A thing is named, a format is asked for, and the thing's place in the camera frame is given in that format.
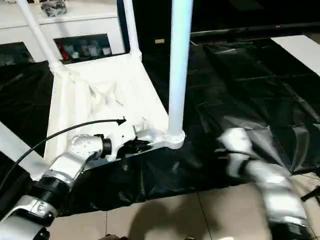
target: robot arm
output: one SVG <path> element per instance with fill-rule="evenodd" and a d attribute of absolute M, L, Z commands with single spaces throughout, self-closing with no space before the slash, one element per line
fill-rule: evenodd
<path fill-rule="evenodd" d="M 252 153 L 252 144 L 243 128 L 228 129 L 219 140 L 230 152 Z M 261 193 L 266 217 L 274 240 L 314 239 L 300 197 L 295 193 L 289 172 L 248 155 L 230 153 L 227 173 L 247 178 Z"/>
<path fill-rule="evenodd" d="M 39 181 L 0 221 L 0 240 L 47 240 L 49 227 L 65 202 L 74 183 L 90 161 L 116 160 L 119 149 L 129 153 L 147 150 L 148 142 L 137 140 L 132 125 L 122 123 L 104 138 L 103 135 L 77 135 L 66 151 L 59 155 Z"/>

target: white pole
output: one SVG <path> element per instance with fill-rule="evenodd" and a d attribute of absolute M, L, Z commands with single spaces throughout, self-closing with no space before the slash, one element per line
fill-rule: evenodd
<path fill-rule="evenodd" d="M 29 149 L 24 141 L 0 122 L 0 152 L 15 162 Z M 33 180 L 39 180 L 49 168 L 49 164 L 35 151 L 26 156 L 19 165 L 30 173 Z"/>
<path fill-rule="evenodd" d="M 136 20 L 132 0 L 124 0 L 123 5 L 126 19 L 126 27 L 128 29 L 130 54 L 137 55 L 139 58 L 141 58 L 141 51 L 139 49 Z"/>
<path fill-rule="evenodd" d="M 40 26 L 35 19 L 34 15 L 30 11 L 29 4 L 27 3 L 27 0 L 16 0 L 16 3 L 19 5 L 19 8 L 28 23 L 29 27 L 31 28 L 34 37 L 38 41 L 40 48 L 46 57 L 46 59 L 49 62 L 49 67 L 52 72 L 55 72 L 57 67 L 60 67 L 61 63 L 56 58 L 54 52 L 50 48 L 45 35 L 40 29 Z"/>
<path fill-rule="evenodd" d="M 169 129 L 172 139 L 184 138 L 182 129 L 186 94 L 193 0 L 172 0 Z"/>

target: black tarp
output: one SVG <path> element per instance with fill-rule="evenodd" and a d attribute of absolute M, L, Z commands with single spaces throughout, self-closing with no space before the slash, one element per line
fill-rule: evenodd
<path fill-rule="evenodd" d="M 145 54 L 143 64 L 168 109 L 170 56 Z M 39 71 L 48 73 L 49 69 L 40 67 Z M 11 79 L 18 74 L 19 71 L 12 73 Z M 47 96 L 42 104 L 48 106 L 52 76 L 44 76 L 47 85 L 36 88 L 35 81 L 23 86 L 35 93 L 41 91 L 41 95 Z M 272 40 L 192 45 L 183 122 L 187 137 L 183 147 L 161 148 L 86 171 L 61 215 L 107 211 L 150 199 L 238 184 L 225 174 L 228 160 L 217 158 L 214 153 L 221 147 L 216 138 L 227 128 L 245 128 L 254 150 L 266 161 L 280 164 L 292 174 L 313 171 L 320 165 L 319 85 L 317 74 Z M 15 89 L 21 94 L 26 91 L 18 86 Z M 18 111 L 12 110 L 5 116 L 8 120 Z M 34 112 L 33 117 L 47 124 L 48 111 Z M 43 130 L 42 136 L 35 136 L 35 128 L 32 122 L 23 128 L 29 135 L 21 138 L 28 144 L 31 139 L 33 143 L 46 135 Z"/>

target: tile floor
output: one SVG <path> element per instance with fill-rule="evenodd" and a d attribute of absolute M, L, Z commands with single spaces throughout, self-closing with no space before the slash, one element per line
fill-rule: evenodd
<path fill-rule="evenodd" d="M 300 195 L 320 179 L 313 174 L 292 178 Z M 270 240 L 259 194 L 250 184 L 167 197 L 109 212 L 62 217 L 50 228 L 50 240 L 98 240 L 106 233 L 130 240 Z M 320 236 L 320 207 L 305 203 L 312 228 Z"/>

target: white cabinet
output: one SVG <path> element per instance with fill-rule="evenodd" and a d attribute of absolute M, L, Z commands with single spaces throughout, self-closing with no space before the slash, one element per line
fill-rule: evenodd
<path fill-rule="evenodd" d="M 54 39 L 106 34 L 112 54 L 125 52 L 117 0 L 69 0 L 67 13 L 47 17 L 40 5 L 29 7 L 59 59 Z M 23 42 L 35 62 L 45 61 L 39 45 L 17 4 L 0 3 L 0 45 Z"/>

